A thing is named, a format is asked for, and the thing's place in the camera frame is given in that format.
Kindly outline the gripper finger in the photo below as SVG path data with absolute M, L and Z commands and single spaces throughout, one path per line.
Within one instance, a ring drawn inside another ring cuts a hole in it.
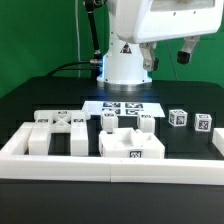
M 154 54 L 156 45 L 156 42 L 141 43 L 139 45 L 143 56 L 143 68 L 147 71 L 156 71 L 158 69 L 159 59 Z
M 184 45 L 182 49 L 177 53 L 177 62 L 179 64 L 186 65 L 191 61 L 193 52 L 196 49 L 199 41 L 199 36 L 190 36 L 184 38 Z

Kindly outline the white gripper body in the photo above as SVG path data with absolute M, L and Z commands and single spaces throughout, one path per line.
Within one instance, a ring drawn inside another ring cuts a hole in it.
M 117 36 L 156 42 L 218 31 L 224 0 L 108 0 Z

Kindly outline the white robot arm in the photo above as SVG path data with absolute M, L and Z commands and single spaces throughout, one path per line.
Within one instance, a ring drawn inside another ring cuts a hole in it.
M 177 62 L 187 64 L 205 34 L 218 31 L 224 0 L 107 0 L 109 49 L 98 85 L 134 91 L 152 84 L 159 41 L 182 38 Z

